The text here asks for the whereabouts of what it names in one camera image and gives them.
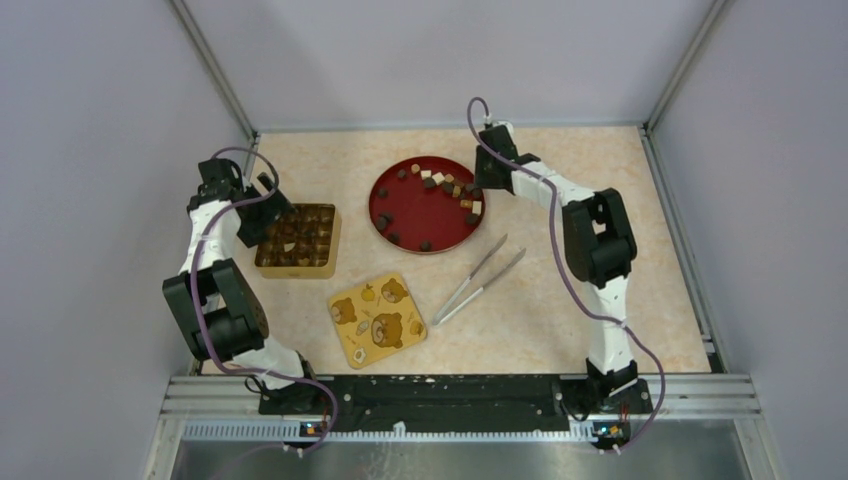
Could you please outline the gold chocolate box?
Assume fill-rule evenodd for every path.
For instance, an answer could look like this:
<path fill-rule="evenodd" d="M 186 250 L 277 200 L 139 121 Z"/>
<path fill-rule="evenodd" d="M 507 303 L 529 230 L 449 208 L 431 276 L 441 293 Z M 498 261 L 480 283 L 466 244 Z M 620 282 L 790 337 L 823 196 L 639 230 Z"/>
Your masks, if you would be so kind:
<path fill-rule="evenodd" d="M 341 225 L 333 204 L 295 204 L 267 229 L 254 264 L 267 279 L 329 279 L 336 271 Z"/>

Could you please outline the red round tray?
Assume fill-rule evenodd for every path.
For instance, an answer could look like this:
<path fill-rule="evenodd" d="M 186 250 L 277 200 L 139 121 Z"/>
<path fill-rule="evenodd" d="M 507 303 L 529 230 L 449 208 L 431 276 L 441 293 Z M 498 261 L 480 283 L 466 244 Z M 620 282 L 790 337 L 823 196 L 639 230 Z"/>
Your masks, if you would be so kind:
<path fill-rule="evenodd" d="M 419 173 L 411 172 L 413 164 L 420 166 Z M 397 178 L 401 169 L 407 172 L 406 179 Z M 445 180 L 427 189 L 421 178 L 422 170 L 431 170 L 432 176 L 441 172 Z M 384 199 L 377 197 L 381 188 L 388 191 Z M 482 211 L 479 222 L 471 226 L 465 223 L 465 216 L 472 213 L 475 201 L 482 203 Z M 418 156 L 389 166 L 376 178 L 367 211 L 378 234 L 393 246 L 410 253 L 436 254 L 461 245 L 482 226 L 487 202 L 482 190 L 474 185 L 474 174 L 468 167 L 440 156 Z M 376 228 L 379 217 L 388 221 L 384 231 Z M 399 235 L 398 244 L 388 240 L 391 233 Z M 430 252 L 419 251 L 424 241 L 431 243 Z"/>

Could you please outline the gold box lid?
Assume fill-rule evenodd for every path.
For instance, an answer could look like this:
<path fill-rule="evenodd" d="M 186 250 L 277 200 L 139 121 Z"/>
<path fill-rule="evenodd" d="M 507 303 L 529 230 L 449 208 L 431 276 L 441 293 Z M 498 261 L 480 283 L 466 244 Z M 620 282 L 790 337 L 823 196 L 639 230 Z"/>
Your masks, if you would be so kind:
<path fill-rule="evenodd" d="M 342 291 L 327 301 L 327 308 L 345 359 L 356 370 L 418 345 L 428 336 L 411 290 L 398 273 Z"/>

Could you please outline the steel serving tongs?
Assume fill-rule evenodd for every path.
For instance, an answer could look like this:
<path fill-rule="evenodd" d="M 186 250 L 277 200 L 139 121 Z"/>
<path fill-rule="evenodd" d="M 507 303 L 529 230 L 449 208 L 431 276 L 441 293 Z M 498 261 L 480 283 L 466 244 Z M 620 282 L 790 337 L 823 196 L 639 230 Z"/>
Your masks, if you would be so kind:
<path fill-rule="evenodd" d="M 507 275 L 525 258 L 527 249 L 521 247 L 518 248 L 502 265 L 496 267 L 491 266 L 492 261 L 496 260 L 499 252 L 507 243 L 508 239 L 509 235 L 504 234 L 485 254 L 482 255 L 480 260 L 473 266 L 470 272 L 465 275 L 452 294 L 433 316 L 431 320 L 432 326 L 438 327 L 453 319 L 468 305 L 490 290 L 496 282 Z"/>

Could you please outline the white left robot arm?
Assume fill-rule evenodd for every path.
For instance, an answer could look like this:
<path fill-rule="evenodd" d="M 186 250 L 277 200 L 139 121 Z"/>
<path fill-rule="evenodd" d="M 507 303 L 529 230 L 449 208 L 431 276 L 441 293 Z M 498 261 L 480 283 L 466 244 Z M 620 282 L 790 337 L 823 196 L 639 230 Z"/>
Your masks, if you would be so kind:
<path fill-rule="evenodd" d="M 237 243 L 259 245 L 294 208 L 279 191 L 276 172 L 260 176 L 261 193 L 223 152 L 198 168 L 201 183 L 187 205 L 190 243 L 178 274 L 162 284 L 166 303 L 196 360 L 250 377 L 266 395 L 282 390 L 292 410 L 308 413 L 319 404 L 321 388 L 305 358 L 270 334 L 266 313 L 234 259 Z"/>

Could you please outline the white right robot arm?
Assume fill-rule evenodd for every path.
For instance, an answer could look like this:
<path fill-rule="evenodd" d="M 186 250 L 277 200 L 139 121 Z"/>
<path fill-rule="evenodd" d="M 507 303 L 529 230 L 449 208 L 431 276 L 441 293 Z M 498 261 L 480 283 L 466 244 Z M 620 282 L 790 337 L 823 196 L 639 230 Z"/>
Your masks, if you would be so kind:
<path fill-rule="evenodd" d="M 614 188 L 578 185 L 537 156 L 519 154 L 508 122 L 488 120 L 475 137 L 477 186 L 505 190 L 547 209 L 557 267 L 592 321 L 586 397 L 594 409 L 614 411 L 638 379 L 626 313 L 637 246 L 622 195 Z"/>

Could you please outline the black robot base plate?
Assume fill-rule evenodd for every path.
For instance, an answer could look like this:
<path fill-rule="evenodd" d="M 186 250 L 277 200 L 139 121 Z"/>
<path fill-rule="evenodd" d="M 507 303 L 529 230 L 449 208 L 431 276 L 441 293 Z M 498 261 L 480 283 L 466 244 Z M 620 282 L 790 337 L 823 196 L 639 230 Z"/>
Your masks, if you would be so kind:
<path fill-rule="evenodd" d="M 294 383 L 273 390 L 254 376 L 245 387 L 260 396 L 262 415 L 304 418 L 302 432 L 412 433 L 560 432 L 581 421 L 616 421 L 649 414 L 654 404 L 639 379 L 604 396 L 589 379 L 558 374 L 339 375 L 317 386 Z"/>

